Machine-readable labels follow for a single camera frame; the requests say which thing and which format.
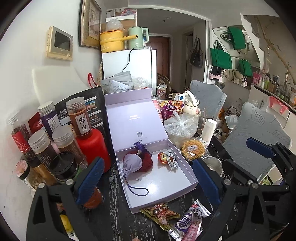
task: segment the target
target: gray chair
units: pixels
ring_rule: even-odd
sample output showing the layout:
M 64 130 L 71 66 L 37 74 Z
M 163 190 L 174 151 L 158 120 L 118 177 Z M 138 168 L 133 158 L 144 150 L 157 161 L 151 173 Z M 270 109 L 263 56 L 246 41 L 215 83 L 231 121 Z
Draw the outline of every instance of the gray chair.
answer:
M 274 115 L 258 109 L 249 102 L 244 103 L 239 122 L 223 146 L 235 163 L 261 182 L 272 170 L 274 163 L 247 147 L 246 141 L 249 137 L 267 145 L 280 142 L 289 149 L 292 140 Z
M 217 85 L 204 84 L 197 80 L 191 81 L 190 91 L 200 101 L 198 107 L 201 110 L 205 108 L 216 120 L 224 105 L 226 94 Z

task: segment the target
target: purple tassel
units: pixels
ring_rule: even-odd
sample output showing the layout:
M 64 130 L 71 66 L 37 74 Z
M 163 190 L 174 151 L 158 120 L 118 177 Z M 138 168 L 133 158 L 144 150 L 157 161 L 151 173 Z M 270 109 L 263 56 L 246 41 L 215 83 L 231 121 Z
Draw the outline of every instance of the purple tassel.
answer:
M 148 150 L 144 147 L 144 145 L 142 144 L 142 142 L 140 142 L 140 141 L 135 142 L 135 143 L 132 145 L 132 148 L 137 148 L 137 149 L 140 150 L 142 153 L 147 152 L 147 153 L 149 153 L 150 156 L 152 156 L 152 154 L 150 153 L 150 151 L 148 151 Z

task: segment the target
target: paper towel roll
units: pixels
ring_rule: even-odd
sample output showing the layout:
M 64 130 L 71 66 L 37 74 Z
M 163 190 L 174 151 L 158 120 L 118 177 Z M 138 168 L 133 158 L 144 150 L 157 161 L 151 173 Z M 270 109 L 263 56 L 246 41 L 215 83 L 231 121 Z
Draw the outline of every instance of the paper towel roll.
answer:
M 216 125 L 217 125 L 217 122 L 212 119 L 207 119 L 205 122 L 201 137 L 207 146 L 209 145 L 209 143 L 212 139 L 212 136 L 213 136 L 214 131 L 216 129 Z

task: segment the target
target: metal bolt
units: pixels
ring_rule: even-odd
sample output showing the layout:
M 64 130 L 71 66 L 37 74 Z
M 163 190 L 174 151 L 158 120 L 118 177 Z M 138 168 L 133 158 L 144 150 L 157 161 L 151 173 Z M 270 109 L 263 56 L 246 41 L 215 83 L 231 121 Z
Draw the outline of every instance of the metal bolt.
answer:
M 67 185 L 72 185 L 74 183 L 74 181 L 72 180 L 72 179 L 68 179 L 67 181 L 66 181 L 66 184 Z
M 44 184 L 44 183 L 40 183 L 40 184 L 38 185 L 38 187 L 39 187 L 39 188 L 44 188 L 44 187 L 45 187 L 45 184 Z
M 225 179 L 223 182 L 224 182 L 225 185 L 230 185 L 231 184 L 231 181 L 229 179 Z
M 255 189 L 257 189 L 259 187 L 259 185 L 257 183 L 253 183 L 252 184 L 252 187 L 255 188 Z

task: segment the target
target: bamboo branch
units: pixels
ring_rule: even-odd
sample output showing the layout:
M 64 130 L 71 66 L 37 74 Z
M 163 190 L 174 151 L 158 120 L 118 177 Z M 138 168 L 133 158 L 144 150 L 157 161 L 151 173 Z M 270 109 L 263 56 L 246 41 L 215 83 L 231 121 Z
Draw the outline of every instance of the bamboo branch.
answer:
M 263 29 L 261 23 L 260 23 L 259 18 L 258 18 L 257 16 L 255 16 L 255 19 L 257 20 L 257 22 L 258 22 L 258 24 L 259 24 L 259 26 L 260 26 L 260 28 L 261 28 L 261 30 L 262 30 L 263 38 L 265 39 L 267 45 L 271 47 L 271 49 L 276 53 L 276 55 L 278 56 L 278 58 L 282 61 L 282 63 L 283 63 L 284 66 L 286 67 L 287 71 L 289 71 L 290 76 L 291 76 L 291 78 L 292 78 L 292 80 L 293 80 L 293 82 L 294 82 L 294 85 L 296 85 L 296 80 L 295 80 L 295 78 L 294 78 L 293 75 L 292 75 L 292 72 L 291 72 L 291 70 L 290 70 L 289 65 L 288 65 L 287 62 L 286 62 L 286 61 L 280 56 L 279 52 L 276 50 L 276 48 L 275 48 L 275 46 L 273 45 L 273 43 L 267 38 L 267 35 L 266 35 L 266 33 L 265 33 L 265 31 L 264 31 L 264 29 Z

